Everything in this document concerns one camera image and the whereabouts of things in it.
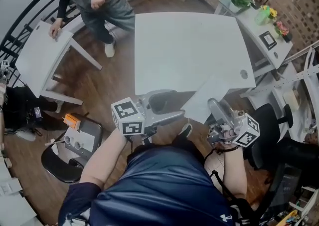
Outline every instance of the jeans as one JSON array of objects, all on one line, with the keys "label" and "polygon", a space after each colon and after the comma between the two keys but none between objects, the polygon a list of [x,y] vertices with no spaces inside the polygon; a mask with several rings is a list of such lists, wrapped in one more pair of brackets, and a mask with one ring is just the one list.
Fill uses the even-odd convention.
[{"label": "jeans", "polygon": [[126,31],[135,29],[135,14],[126,0],[106,0],[96,11],[78,8],[86,27],[104,43],[110,44],[114,40],[104,26],[105,21]]}]

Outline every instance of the shoe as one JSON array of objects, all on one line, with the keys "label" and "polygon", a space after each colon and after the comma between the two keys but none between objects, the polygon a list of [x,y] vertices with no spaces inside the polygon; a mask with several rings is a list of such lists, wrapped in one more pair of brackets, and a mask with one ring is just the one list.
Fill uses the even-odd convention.
[{"label": "shoe", "polygon": [[115,54],[114,45],[115,45],[115,38],[113,37],[113,42],[110,44],[105,44],[105,54],[108,58],[111,58]]},{"label": "shoe", "polygon": [[64,101],[61,101],[61,100],[56,100],[55,101],[56,102],[56,104],[57,104],[57,108],[56,108],[56,113],[60,113],[61,112],[61,108],[62,108],[62,105],[64,104]]},{"label": "shoe", "polygon": [[182,135],[186,138],[188,138],[193,131],[193,126],[190,123],[187,123],[183,126],[181,129],[181,132],[178,134],[179,136]]}]

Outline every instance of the hole in table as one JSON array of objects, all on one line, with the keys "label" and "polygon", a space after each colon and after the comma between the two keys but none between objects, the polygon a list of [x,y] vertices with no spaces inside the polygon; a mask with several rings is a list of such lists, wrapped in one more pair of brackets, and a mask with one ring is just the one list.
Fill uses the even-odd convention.
[{"label": "hole in table", "polygon": [[248,73],[246,70],[241,70],[240,71],[240,75],[243,79],[247,79],[248,78]]}]

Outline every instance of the white table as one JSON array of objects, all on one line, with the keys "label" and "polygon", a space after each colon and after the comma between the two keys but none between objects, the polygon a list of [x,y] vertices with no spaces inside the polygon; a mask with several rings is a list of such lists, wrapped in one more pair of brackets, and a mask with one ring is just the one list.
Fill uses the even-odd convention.
[{"label": "white table", "polygon": [[102,66],[91,57],[73,38],[73,33],[61,30],[57,40],[49,35],[51,25],[40,21],[26,44],[15,65],[21,74],[21,80],[28,85],[36,97],[45,96],[73,104],[81,105],[83,101],[57,92],[46,90],[48,82],[70,46],[76,49],[97,69]]},{"label": "white table", "polygon": [[258,14],[258,10],[250,7],[242,13],[234,14],[229,10],[230,0],[218,0],[219,5],[216,8],[215,14],[220,14],[221,10],[225,8],[232,16],[234,16],[240,26],[245,30],[245,32],[250,36],[250,38],[254,41],[256,46],[259,48],[265,59],[260,60],[256,63],[256,66],[269,61],[270,65],[266,65],[261,69],[258,69],[254,72],[255,77],[258,77],[262,74],[265,74],[273,69],[278,69],[285,58],[287,57],[290,49],[293,46],[293,43],[285,42],[283,39],[276,39],[277,45],[272,49],[268,50],[264,43],[259,38],[259,35],[263,34],[270,29],[273,29],[274,26],[269,23],[266,25],[257,25],[254,21],[256,15]]},{"label": "white table", "polygon": [[196,91],[212,75],[229,88],[255,87],[235,18],[191,12],[136,15],[136,95],[159,89]]}]

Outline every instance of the orange object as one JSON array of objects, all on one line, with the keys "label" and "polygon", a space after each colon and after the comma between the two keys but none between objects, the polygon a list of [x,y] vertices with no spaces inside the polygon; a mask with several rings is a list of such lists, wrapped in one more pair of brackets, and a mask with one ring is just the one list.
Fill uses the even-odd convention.
[{"label": "orange object", "polygon": [[73,115],[71,114],[65,114],[65,117],[63,118],[64,119],[64,123],[66,125],[68,125],[70,128],[73,128],[75,130],[79,130],[79,127],[80,127],[80,123],[81,121],[79,119],[77,119],[76,117],[74,117]]}]

